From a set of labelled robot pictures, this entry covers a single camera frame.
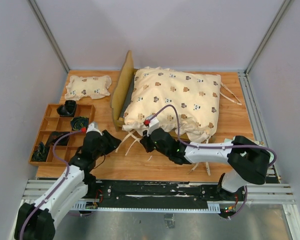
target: small pillow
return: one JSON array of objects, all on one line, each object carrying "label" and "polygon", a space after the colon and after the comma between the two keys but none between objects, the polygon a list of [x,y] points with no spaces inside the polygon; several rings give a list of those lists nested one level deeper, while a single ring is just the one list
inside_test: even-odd
[{"label": "small pillow", "polygon": [[71,76],[69,84],[65,87],[67,93],[64,98],[75,101],[84,97],[101,99],[110,95],[108,88],[111,83],[109,76]]}]

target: gray floor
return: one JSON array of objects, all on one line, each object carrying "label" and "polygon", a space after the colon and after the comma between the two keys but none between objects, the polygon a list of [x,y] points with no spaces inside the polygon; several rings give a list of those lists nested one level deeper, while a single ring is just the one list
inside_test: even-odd
[{"label": "gray floor", "polygon": [[231,221],[217,214],[175,214],[175,228],[164,213],[97,212],[66,216],[53,240],[289,240],[281,205],[245,206]]}]

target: wooden headboard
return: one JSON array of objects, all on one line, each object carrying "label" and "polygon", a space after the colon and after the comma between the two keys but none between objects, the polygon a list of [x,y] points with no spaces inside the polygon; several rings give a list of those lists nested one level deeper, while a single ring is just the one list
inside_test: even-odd
[{"label": "wooden headboard", "polygon": [[136,69],[134,68],[132,51],[129,50],[126,54],[125,61],[121,68],[117,84],[111,96],[110,106],[112,108],[112,121],[116,131],[119,131],[123,124],[125,124],[124,119],[120,117],[120,113],[124,106],[128,89],[135,72]]}]

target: wooden organizer box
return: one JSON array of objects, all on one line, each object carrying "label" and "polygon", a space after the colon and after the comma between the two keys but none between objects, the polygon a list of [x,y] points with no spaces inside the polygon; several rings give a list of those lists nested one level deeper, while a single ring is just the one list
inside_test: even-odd
[{"label": "wooden organizer box", "polygon": [[[50,167],[64,167],[65,164],[56,159],[52,152],[52,146],[49,149],[46,161],[32,161],[34,151],[38,149],[39,143],[47,143],[50,134],[53,131],[57,132],[73,132],[71,127],[71,120],[73,117],[60,117],[57,113],[57,108],[61,104],[49,104],[46,108],[40,130],[34,142],[32,152],[29,158],[29,163],[34,166],[50,166]],[[89,123],[93,122],[95,117],[95,107],[93,105],[77,104],[74,117],[87,117]],[[75,155],[78,147],[81,147],[84,141],[85,133],[77,133],[71,135],[67,146],[56,146],[55,153],[58,157],[70,161],[71,157]]]}]

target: black wire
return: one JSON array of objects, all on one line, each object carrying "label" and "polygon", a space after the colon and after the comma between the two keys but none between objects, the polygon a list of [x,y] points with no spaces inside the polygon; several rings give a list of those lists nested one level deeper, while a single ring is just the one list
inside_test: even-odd
[{"label": "black wire", "polygon": [[106,155],[103,155],[103,156],[104,156],[104,158],[103,158],[102,162],[99,165],[95,166],[93,169],[96,169],[97,167],[99,167],[101,164],[103,164],[105,162]]}]

